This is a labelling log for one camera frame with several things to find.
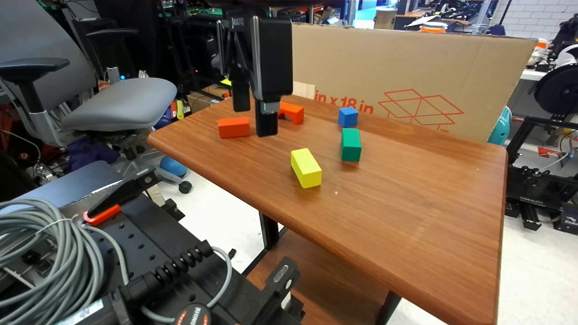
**cardboard box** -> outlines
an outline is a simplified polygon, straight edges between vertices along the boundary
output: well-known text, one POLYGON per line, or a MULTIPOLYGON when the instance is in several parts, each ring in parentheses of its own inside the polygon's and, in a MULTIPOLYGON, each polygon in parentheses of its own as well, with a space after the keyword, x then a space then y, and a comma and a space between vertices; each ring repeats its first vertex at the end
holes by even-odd
POLYGON ((394 28, 396 14, 398 12, 394 8, 378 7, 376 18, 374 18, 374 28, 394 28))
POLYGON ((206 93, 201 93, 201 92, 190 92, 186 95, 186 99, 188 99, 188 106, 190 106, 192 113, 219 102, 217 99, 214 99, 206 93))
POLYGON ((221 97, 221 99, 232 97, 232 88, 224 86, 224 84, 219 84, 219 83, 205 86, 203 92, 212 93, 212 95, 221 97))
POLYGON ((293 27, 293 77, 315 99, 486 142, 537 39, 293 27))

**orange block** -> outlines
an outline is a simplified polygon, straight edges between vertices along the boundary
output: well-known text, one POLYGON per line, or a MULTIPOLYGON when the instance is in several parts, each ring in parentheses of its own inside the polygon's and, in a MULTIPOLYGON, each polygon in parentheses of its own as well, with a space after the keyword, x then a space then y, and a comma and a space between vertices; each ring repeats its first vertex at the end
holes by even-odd
POLYGON ((279 106, 280 117, 291 119, 293 124, 304 124, 304 106, 282 101, 279 106))
POLYGON ((219 126, 221 138, 251 135, 251 124, 248 115, 219 119, 217 126, 219 126))

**coiled cable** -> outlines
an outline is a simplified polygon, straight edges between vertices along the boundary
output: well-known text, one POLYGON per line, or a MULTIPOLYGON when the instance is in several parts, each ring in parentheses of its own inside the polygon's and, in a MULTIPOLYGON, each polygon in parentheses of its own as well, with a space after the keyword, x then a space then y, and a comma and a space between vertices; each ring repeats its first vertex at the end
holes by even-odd
POLYGON ((0 202, 0 238, 24 241, 0 254, 0 267, 8 267, 35 245, 55 245, 55 259, 47 276, 24 292, 0 299, 0 308, 11 308, 0 317, 4 323, 56 323, 78 308, 89 306, 105 278, 105 263, 91 225, 62 214, 58 207, 37 198, 0 202))

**chair armrest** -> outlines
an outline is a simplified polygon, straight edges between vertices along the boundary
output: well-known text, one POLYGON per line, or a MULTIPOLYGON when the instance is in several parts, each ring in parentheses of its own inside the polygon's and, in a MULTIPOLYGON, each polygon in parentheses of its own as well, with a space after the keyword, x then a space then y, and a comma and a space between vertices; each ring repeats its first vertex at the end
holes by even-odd
POLYGON ((138 28, 100 28, 94 32, 87 32, 91 39, 103 39, 103 41, 123 41, 125 37, 138 36, 138 28))
POLYGON ((82 23, 85 27, 96 27, 96 28, 111 28, 111 27, 116 27, 116 21, 114 19, 109 19, 109 18, 84 18, 84 19, 74 19, 74 23, 82 23))
POLYGON ((60 70, 71 61, 65 57, 26 57, 0 61, 0 77, 11 83, 33 83, 47 72, 60 70))

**table leg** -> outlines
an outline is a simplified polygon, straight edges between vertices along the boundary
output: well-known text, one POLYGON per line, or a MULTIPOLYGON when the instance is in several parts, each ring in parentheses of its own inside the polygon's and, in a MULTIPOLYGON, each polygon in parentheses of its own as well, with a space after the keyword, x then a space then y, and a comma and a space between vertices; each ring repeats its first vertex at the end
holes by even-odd
POLYGON ((400 305, 400 299, 401 299, 401 296, 396 294, 394 290, 387 292, 385 303, 383 303, 383 306, 380 308, 376 325, 385 325, 387 321, 391 321, 394 310, 396 310, 398 305, 400 305))
POLYGON ((273 245, 279 241, 279 223, 264 213, 259 213, 259 216, 266 249, 273 249, 273 245))

